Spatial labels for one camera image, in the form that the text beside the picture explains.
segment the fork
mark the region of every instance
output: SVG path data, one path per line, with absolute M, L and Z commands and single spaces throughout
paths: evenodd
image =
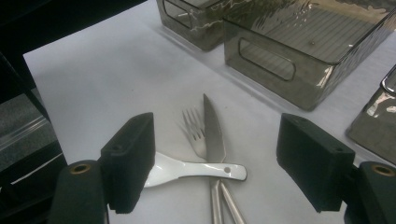
M 205 143 L 205 131 L 204 131 L 204 123 L 198 113 L 196 108 L 187 109 L 183 111 L 183 119 L 187 129 L 187 137 L 189 138 L 190 144 L 195 151 L 195 154 L 200 158 L 206 160 L 206 143 Z M 230 212 L 233 216 L 233 221 L 236 224 L 245 224 L 241 212 L 239 211 L 233 196 L 226 185 L 224 185 L 223 181 L 220 180 L 220 186 L 223 192 L 223 196 L 225 202 L 227 203 Z

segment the white spoon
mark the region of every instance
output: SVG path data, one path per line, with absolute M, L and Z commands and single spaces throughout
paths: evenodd
M 248 174 L 246 168 L 242 165 L 178 161 L 156 152 L 155 164 L 148 174 L 145 188 L 161 185 L 183 176 L 193 175 L 210 175 L 245 180 Z

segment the tinted plastic tray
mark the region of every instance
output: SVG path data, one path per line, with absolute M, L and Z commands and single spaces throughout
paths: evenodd
M 251 0 L 157 0 L 163 25 L 202 50 L 223 42 L 224 14 Z
M 396 164 L 396 65 L 346 134 L 362 147 Z
M 361 2 L 258 0 L 236 8 L 224 17 L 225 61 L 313 110 L 395 29 L 396 1 Z

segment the black object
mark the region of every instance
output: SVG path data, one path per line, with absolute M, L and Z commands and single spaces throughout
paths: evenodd
M 106 205 L 130 213 L 154 165 L 152 113 L 130 119 L 102 149 L 99 161 L 65 167 L 58 180 L 49 224 L 108 223 Z
M 9 63 L 2 52 L 0 52 L 0 73 L 1 72 L 4 72 L 8 78 L 14 81 L 14 83 L 25 93 L 35 108 L 50 122 L 50 116 L 47 113 L 46 108 L 38 101 L 31 89 L 26 85 L 23 78 L 17 73 L 14 67 L 12 67 L 11 63 Z
M 277 161 L 317 212 L 339 211 L 346 223 L 396 223 L 396 169 L 379 162 L 353 165 L 355 152 L 311 121 L 282 114 Z
M 55 141 L 2 171 L 0 223 L 45 223 L 57 176 L 66 165 Z

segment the silverware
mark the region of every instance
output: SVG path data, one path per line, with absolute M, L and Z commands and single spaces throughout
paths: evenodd
M 205 109 L 205 143 L 206 159 L 208 162 L 223 162 L 226 156 L 222 133 L 219 126 L 218 116 L 215 109 L 204 94 Z M 210 177 L 210 195 L 212 202 L 212 223 L 223 223 L 223 213 L 221 207 L 220 178 Z
M 205 99 L 205 97 L 206 97 L 206 104 L 204 101 L 205 108 L 210 106 L 214 112 L 213 106 L 210 104 L 210 101 L 208 101 L 207 96 L 204 95 L 204 99 Z M 194 110 L 190 110 L 190 111 L 187 110 L 186 112 L 183 112 L 183 119 L 184 119 L 184 123 L 187 128 L 187 134 L 188 134 L 187 136 L 190 140 L 192 148 L 194 149 L 195 153 L 199 157 L 206 160 L 205 131 L 202 128 L 202 127 L 204 127 L 204 124 L 202 123 L 202 119 L 200 118 L 198 111 L 196 109 L 194 109 Z M 246 221 L 244 220 L 241 212 L 239 211 L 239 209 L 233 199 L 233 196 L 231 195 L 227 186 L 223 183 L 223 181 L 220 181 L 219 185 L 220 185 L 222 194 L 224 196 L 224 199 L 225 199 L 225 201 L 230 209 L 230 212 L 233 216 L 234 223 L 245 224 Z
M 179 161 L 156 152 L 155 164 L 148 174 L 145 188 L 158 186 L 185 176 L 203 175 L 245 180 L 247 170 L 244 166 L 237 164 Z

